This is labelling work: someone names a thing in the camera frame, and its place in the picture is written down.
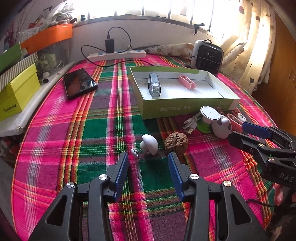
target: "open box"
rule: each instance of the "open box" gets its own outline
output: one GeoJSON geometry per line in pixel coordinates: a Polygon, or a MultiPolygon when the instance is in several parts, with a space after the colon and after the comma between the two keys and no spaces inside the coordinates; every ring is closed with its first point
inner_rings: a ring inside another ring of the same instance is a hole
{"type": "Polygon", "coordinates": [[[240,98],[230,88],[203,70],[162,66],[130,67],[129,81],[143,120],[196,114],[204,105],[233,110],[240,102],[240,98]],[[150,73],[158,75],[160,97],[151,97],[149,94],[150,73]],[[185,75],[195,82],[195,89],[189,90],[180,84],[180,75],[185,75]]]}

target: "blue gripper pad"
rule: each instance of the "blue gripper pad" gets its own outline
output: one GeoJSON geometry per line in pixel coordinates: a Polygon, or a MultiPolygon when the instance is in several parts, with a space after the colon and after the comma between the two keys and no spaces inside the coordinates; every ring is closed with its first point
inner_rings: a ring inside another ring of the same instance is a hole
{"type": "Polygon", "coordinates": [[[260,137],[262,139],[268,139],[271,137],[271,133],[266,127],[258,126],[250,122],[244,122],[242,124],[243,132],[260,137]]]}
{"type": "Polygon", "coordinates": [[[115,170],[114,170],[112,176],[110,177],[110,180],[113,181],[113,176],[116,175],[116,178],[114,180],[115,201],[117,201],[118,198],[120,198],[120,196],[121,196],[123,185],[124,185],[124,182],[126,179],[126,174],[128,172],[128,167],[129,167],[128,154],[126,152],[123,152],[119,157],[119,160],[116,164],[116,167],[115,167],[115,170]]]}
{"type": "Polygon", "coordinates": [[[170,169],[170,176],[172,177],[173,184],[175,186],[176,194],[181,201],[184,200],[185,194],[183,190],[183,181],[181,175],[178,171],[177,165],[175,163],[172,153],[168,155],[168,167],[170,169]]]}

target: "pink clip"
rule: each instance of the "pink clip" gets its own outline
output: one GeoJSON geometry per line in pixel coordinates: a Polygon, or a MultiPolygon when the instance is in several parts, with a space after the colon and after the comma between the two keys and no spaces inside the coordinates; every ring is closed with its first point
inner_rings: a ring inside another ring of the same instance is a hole
{"type": "Polygon", "coordinates": [[[242,133],[242,124],[243,122],[236,118],[233,114],[228,113],[227,114],[228,119],[231,122],[232,129],[234,131],[237,131],[239,133],[242,133]]]}
{"type": "Polygon", "coordinates": [[[183,85],[187,89],[194,89],[196,87],[196,84],[185,75],[181,75],[178,81],[181,85],[183,85]]]}

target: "black cable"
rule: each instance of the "black cable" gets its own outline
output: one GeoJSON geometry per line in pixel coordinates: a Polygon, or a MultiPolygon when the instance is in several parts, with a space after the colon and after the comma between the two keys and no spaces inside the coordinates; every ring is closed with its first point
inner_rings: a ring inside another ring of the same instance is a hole
{"type": "Polygon", "coordinates": [[[258,200],[255,200],[255,199],[252,199],[252,198],[249,198],[247,200],[247,202],[255,202],[255,203],[260,204],[260,205],[265,206],[265,207],[277,207],[276,205],[267,204],[267,203],[264,203],[264,202],[259,202],[258,200]]]}
{"type": "MultiPolygon", "coordinates": [[[[122,28],[122,27],[112,27],[112,28],[110,28],[109,31],[108,31],[107,38],[110,38],[109,32],[110,32],[110,30],[113,29],[113,28],[120,28],[120,29],[122,29],[123,31],[125,31],[126,34],[128,35],[128,38],[130,39],[130,43],[131,43],[131,37],[129,36],[128,32],[127,32],[124,28],[122,28]]],[[[131,44],[130,44],[130,46],[128,47],[127,50],[124,50],[124,51],[121,51],[121,52],[116,52],[116,53],[124,53],[124,52],[128,51],[130,48],[131,48],[131,44]]]]}
{"type": "MultiPolygon", "coordinates": [[[[83,51],[82,51],[82,48],[83,48],[84,46],[89,46],[89,47],[96,48],[96,49],[99,49],[99,48],[94,47],[94,46],[91,46],[91,45],[83,45],[83,46],[81,47],[81,53],[82,53],[83,57],[84,57],[86,60],[88,60],[90,63],[92,63],[93,65],[98,66],[98,67],[112,67],[112,66],[114,66],[114,65],[117,65],[117,64],[120,64],[120,63],[123,63],[123,62],[128,62],[128,61],[134,61],[134,60],[135,60],[135,59],[130,59],[130,60],[120,61],[120,62],[118,62],[118,63],[111,64],[111,65],[104,65],[104,66],[103,66],[103,65],[99,65],[99,64],[96,64],[96,63],[90,61],[90,60],[84,55],[84,53],[83,53],[83,51]]],[[[141,59],[136,59],[136,60],[137,60],[137,61],[141,61],[141,62],[145,62],[145,63],[147,63],[147,64],[149,64],[149,65],[151,65],[151,66],[155,66],[155,65],[153,65],[153,64],[151,64],[151,63],[149,63],[149,62],[147,62],[147,61],[145,61],[145,60],[141,60],[141,59]]]]}

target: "portable fan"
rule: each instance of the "portable fan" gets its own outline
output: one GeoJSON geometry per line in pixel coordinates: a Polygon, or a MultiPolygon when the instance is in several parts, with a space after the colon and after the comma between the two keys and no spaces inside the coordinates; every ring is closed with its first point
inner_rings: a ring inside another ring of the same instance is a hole
{"type": "Polygon", "coordinates": [[[223,55],[223,49],[219,46],[208,41],[198,40],[193,47],[191,68],[205,70],[217,76],[223,55]]]}

